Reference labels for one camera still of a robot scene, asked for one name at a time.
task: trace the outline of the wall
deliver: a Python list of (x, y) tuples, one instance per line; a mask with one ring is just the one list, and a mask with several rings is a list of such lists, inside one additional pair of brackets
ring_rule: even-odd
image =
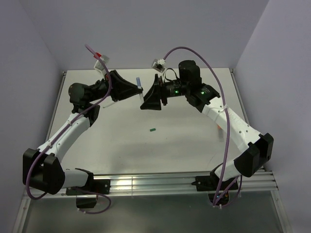
[(294, 232), (311, 231), (311, 1), (269, 1), (236, 67), (251, 123), (275, 139), (269, 166)]
[[(63, 70), (90, 69), (88, 43), (110, 68), (150, 68), (176, 46), (235, 67), (268, 0), (20, 0)], [(170, 57), (177, 67), (180, 55)]]
[(46, 136), (61, 73), (17, 0), (0, 7), (0, 232), (11, 232), (19, 209), (22, 155)]

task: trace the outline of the red object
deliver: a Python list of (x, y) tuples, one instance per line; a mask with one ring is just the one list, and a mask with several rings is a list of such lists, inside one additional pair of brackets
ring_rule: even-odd
[(101, 57), (101, 56), (102, 56), (102, 55), (101, 55), (100, 53), (98, 53), (98, 52), (96, 52), (96, 55), (97, 55), (98, 57)]

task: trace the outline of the gray floor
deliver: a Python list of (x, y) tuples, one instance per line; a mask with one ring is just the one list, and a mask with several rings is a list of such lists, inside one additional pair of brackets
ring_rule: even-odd
[(112, 201), (111, 208), (99, 215), (77, 212), (72, 198), (32, 201), (23, 232), (282, 232), (270, 192), (242, 193), (223, 210), (213, 209), (206, 194), (113, 197)]

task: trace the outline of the table surface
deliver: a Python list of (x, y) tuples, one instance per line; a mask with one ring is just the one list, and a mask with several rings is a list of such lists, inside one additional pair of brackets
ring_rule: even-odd
[[(214, 69), (221, 81), (225, 98), (244, 119), (242, 108), (228, 68)], [(136, 83), (140, 77), (144, 94), (152, 86), (153, 69), (120, 69), (126, 80)], [(173, 79), (173, 72), (168, 71)], [(204, 83), (219, 87), (209, 71), (201, 69)], [(72, 83), (94, 84), (101, 76), (94, 70), (67, 72), (52, 122), (53, 135), (69, 117), (72, 104), (68, 88)], [(140, 174), (163, 172), (209, 171), (222, 163), (225, 137), (219, 137), (217, 125), (190, 106), (185, 97), (168, 99), (161, 111), (140, 110), (139, 96), (113, 104), (107, 98), (94, 125), (68, 150), (62, 161), (65, 168), (83, 168), (94, 174)], [(228, 159), (240, 155), (231, 141)]]

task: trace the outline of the white tabletop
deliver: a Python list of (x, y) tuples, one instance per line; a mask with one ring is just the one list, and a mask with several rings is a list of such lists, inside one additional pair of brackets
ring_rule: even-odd
[[(228, 68), (214, 69), (225, 92), (227, 104), (242, 118), (242, 109)], [(154, 81), (153, 69), (120, 69), (126, 80), (140, 77), (144, 94)], [(168, 71), (168, 78), (174, 75)], [(219, 87), (208, 69), (201, 69), (204, 83)], [(94, 70), (70, 70), (61, 91), (53, 135), (72, 110), (68, 88), (72, 83), (94, 84), (101, 76)], [(101, 106), (111, 103), (107, 98)], [(101, 108), (97, 121), (69, 149), (65, 168), (83, 168), (94, 174), (139, 174), (210, 171), (223, 161), (225, 142), (217, 125), (189, 105), (185, 97), (169, 98), (161, 111), (140, 110), (139, 96)], [(230, 142), (228, 158), (239, 156)]]

